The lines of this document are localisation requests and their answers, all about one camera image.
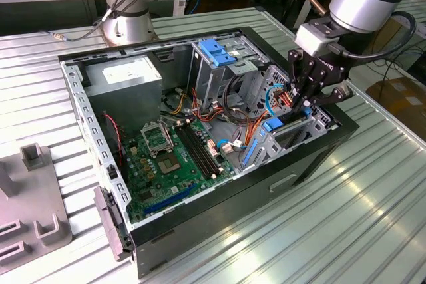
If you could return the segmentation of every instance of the green motherboard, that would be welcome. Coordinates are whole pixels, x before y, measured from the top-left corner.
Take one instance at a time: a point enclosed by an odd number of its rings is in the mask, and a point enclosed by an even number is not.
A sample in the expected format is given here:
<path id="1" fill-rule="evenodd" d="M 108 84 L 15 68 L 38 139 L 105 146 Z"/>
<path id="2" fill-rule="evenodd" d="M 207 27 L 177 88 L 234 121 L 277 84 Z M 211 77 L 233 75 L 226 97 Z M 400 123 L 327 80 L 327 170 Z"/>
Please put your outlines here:
<path id="1" fill-rule="evenodd" d="M 207 143 L 210 137 L 202 124 L 195 120 L 186 129 L 190 129 L 190 133 L 198 140 L 197 146 L 209 152 Z M 166 144 L 168 140 L 158 127 L 145 132 L 145 137 L 141 134 L 135 139 L 123 142 L 127 157 L 124 159 L 128 171 L 126 184 L 132 196 L 127 212 L 132 223 L 141 221 L 235 174 L 233 167 L 221 154 L 214 158 L 209 155 L 210 158 L 207 159 L 213 161 L 220 169 L 220 173 L 206 174 L 203 162 L 200 162 L 200 159 L 194 160 L 200 153 L 200 149 L 194 153 L 192 145 L 195 138 L 189 141 L 175 127 L 170 127 L 165 132 L 169 135 L 172 148 L 153 156 L 150 152 L 153 147 Z"/>

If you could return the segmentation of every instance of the red cable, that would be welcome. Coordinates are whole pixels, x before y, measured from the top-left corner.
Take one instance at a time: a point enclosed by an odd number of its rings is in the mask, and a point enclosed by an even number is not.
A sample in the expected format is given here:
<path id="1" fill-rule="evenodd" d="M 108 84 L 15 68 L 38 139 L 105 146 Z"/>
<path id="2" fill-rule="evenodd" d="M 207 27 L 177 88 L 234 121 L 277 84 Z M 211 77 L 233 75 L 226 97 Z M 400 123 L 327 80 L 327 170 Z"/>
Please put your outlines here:
<path id="1" fill-rule="evenodd" d="M 114 126 L 115 129 L 115 133 L 117 134 L 117 139 L 118 139 L 118 153 L 120 154 L 120 166 L 122 166 L 122 153 L 121 153 L 121 139 L 120 139 L 120 132 L 118 131 L 118 126 L 117 123 L 115 123 L 115 121 L 106 113 L 104 113 L 105 118 L 108 118 L 112 125 Z"/>

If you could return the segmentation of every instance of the connector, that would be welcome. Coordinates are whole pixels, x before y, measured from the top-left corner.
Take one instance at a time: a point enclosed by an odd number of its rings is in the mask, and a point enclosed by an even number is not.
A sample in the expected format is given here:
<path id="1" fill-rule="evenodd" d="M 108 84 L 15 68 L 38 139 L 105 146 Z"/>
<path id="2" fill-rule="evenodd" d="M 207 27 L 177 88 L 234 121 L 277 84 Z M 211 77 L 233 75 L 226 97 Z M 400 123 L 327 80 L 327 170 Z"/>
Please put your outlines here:
<path id="1" fill-rule="evenodd" d="M 233 152 L 234 151 L 234 149 L 232 148 L 232 145 L 231 145 L 231 143 L 226 143 L 226 144 L 224 144 L 223 146 L 221 146 L 220 147 L 221 149 L 222 149 L 222 151 L 225 153 L 225 154 L 228 154 L 228 153 L 231 153 L 231 152 Z"/>

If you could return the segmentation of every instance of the aluminum table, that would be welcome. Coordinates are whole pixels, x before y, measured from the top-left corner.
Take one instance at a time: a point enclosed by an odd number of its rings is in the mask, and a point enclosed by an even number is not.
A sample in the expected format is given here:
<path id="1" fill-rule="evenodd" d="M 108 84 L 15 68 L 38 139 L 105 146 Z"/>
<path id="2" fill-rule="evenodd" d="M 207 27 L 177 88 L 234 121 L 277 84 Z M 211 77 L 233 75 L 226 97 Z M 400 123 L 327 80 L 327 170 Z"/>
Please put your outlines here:
<path id="1" fill-rule="evenodd" d="M 292 34 L 256 9 L 154 20 L 160 38 L 238 26 L 283 55 L 294 47 Z M 49 146 L 73 233 L 69 245 L 3 274 L 1 284 L 138 283 L 132 261 L 112 257 L 93 203 L 97 177 L 56 58 L 103 47 L 98 34 L 76 43 L 40 33 L 0 38 L 0 156 L 30 142 Z M 425 143 L 352 87 L 357 95 L 340 107 L 360 128 L 309 180 L 142 282 L 420 283 Z"/>

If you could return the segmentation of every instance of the cable connector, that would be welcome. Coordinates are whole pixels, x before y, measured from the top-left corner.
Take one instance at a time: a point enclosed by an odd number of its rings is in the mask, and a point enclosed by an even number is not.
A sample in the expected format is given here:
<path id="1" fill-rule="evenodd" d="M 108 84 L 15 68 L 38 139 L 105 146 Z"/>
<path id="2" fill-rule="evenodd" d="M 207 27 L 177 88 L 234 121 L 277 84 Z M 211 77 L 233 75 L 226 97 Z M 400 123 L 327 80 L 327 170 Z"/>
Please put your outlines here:
<path id="1" fill-rule="evenodd" d="M 52 36 L 53 38 L 55 38 L 56 40 L 60 40 L 60 41 L 68 41 L 69 39 L 64 36 L 62 33 L 54 33 L 52 31 L 46 31 L 48 34 L 50 34 L 50 36 Z"/>
<path id="2" fill-rule="evenodd" d="M 110 8 L 110 9 L 108 9 L 108 10 L 106 11 L 106 13 L 105 13 L 105 15 L 102 17 L 101 21 L 104 23 L 104 22 L 108 19 L 108 17 L 111 15 L 111 13 L 112 13 L 112 9 Z"/>

